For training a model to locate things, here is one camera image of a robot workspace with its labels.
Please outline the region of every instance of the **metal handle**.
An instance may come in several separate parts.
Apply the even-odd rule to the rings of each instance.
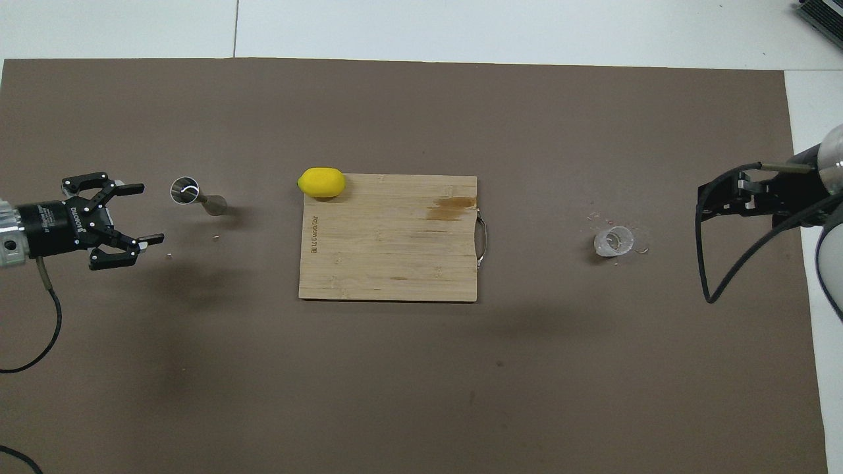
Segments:
[[[488,242],[489,234],[486,231],[486,221],[483,220],[483,215],[480,214],[480,208],[477,208],[477,223],[483,228],[483,251],[477,256],[477,268],[480,268],[483,257],[486,256],[486,242]]]

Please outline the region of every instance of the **white tile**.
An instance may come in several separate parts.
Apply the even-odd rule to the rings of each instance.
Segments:
[[[793,151],[822,141],[843,123],[843,71],[786,71]],[[814,265],[819,228],[802,229],[805,273],[811,300],[813,347],[817,361],[819,401],[823,409],[829,472],[843,472],[843,322],[831,309]]]
[[[0,58],[231,57],[236,13],[237,0],[4,1]]]
[[[787,0],[240,0],[238,57],[843,69]]]

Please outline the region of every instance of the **lemon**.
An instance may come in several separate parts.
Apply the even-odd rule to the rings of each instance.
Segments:
[[[346,189],[346,177],[337,168],[308,168],[298,178],[298,188],[310,197],[339,196]]]

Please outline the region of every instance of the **plastic cup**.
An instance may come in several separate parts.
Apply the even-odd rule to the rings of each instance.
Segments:
[[[629,229],[616,225],[594,236],[594,250],[599,256],[621,256],[632,250],[634,241]]]

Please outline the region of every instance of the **cutting board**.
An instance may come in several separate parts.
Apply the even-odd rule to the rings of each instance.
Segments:
[[[477,300],[476,176],[345,177],[304,198],[299,298]]]

